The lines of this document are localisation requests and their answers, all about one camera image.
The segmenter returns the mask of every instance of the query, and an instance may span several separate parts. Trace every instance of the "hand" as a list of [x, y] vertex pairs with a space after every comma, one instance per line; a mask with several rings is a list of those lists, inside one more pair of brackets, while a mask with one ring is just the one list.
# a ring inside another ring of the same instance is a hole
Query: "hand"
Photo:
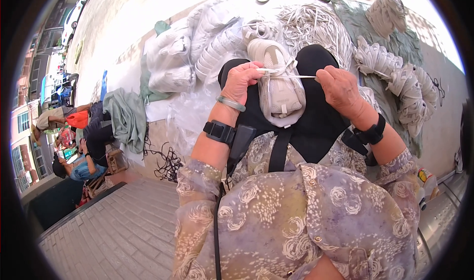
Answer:
[[80, 140], [80, 148], [82, 149], [83, 154], [87, 154], [89, 151], [87, 150], [87, 141], [86, 139], [82, 138]]
[[357, 78], [352, 73], [329, 65], [324, 70], [319, 69], [316, 76], [329, 105], [351, 121], [359, 117], [366, 102], [359, 94]]
[[232, 68], [227, 76], [227, 82], [221, 92], [221, 96], [236, 101], [242, 105], [247, 102], [247, 87], [257, 83], [265, 72], [257, 71], [264, 64], [260, 62], [249, 62]]

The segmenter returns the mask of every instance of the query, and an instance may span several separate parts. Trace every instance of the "wrist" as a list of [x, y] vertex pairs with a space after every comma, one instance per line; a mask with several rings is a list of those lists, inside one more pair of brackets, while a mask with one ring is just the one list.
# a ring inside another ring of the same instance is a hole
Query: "wrist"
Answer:
[[237, 109], [224, 105], [220, 102], [216, 102], [209, 114], [208, 122], [217, 120], [218, 122], [235, 128], [239, 113], [240, 111]]
[[363, 101], [359, 111], [350, 118], [352, 124], [361, 131], [370, 129], [374, 124], [379, 121], [378, 112], [367, 102]]

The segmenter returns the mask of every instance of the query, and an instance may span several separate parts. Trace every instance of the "building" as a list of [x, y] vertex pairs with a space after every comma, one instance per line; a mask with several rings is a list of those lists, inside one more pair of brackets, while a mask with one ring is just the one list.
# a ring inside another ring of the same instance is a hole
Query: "building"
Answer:
[[38, 121], [39, 100], [25, 102], [11, 113], [11, 157], [19, 192], [53, 173], [48, 136], [41, 136], [41, 147], [31, 140], [31, 125]]
[[58, 40], [61, 39], [64, 20], [69, 11], [75, 7], [77, 1], [59, 0], [33, 38], [33, 44], [36, 43], [36, 48], [33, 54], [28, 90], [30, 100], [41, 97], [41, 86], [49, 68], [50, 57], [57, 54], [62, 48], [61, 45], [58, 46]]

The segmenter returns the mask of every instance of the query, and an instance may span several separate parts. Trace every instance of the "cap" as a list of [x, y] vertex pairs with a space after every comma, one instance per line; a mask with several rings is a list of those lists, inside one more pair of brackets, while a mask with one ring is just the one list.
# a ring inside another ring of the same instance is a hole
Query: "cap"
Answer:
[[55, 173], [56, 176], [64, 179], [66, 178], [66, 169], [64, 166], [59, 162], [58, 155], [55, 153], [53, 157], [53, 172]]

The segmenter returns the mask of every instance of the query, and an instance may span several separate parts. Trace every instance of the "blue shirt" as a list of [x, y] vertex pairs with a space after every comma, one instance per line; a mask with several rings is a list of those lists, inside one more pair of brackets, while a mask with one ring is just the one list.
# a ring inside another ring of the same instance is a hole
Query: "blue shirt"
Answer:
[[[80, 158], [76, 159], [75, 162], [79, 162], [81, 159], [83, 159], [85, 156], [82, 155]], [[71, 172], [71, 179], [75, 181], [84, 181], [88, 179], [94, 179], [99, 177], [100, 175], [104, 174], [104, 172], [107, 170], [107, 167], [103, 167], [101, 165], [95, 164], [96, 171], [92, 175], [89, 172], [89, 168], [87, 167], [87, 161], [83, 161], [80, 164], [76, 165], [73, 168], [73, 171]]]

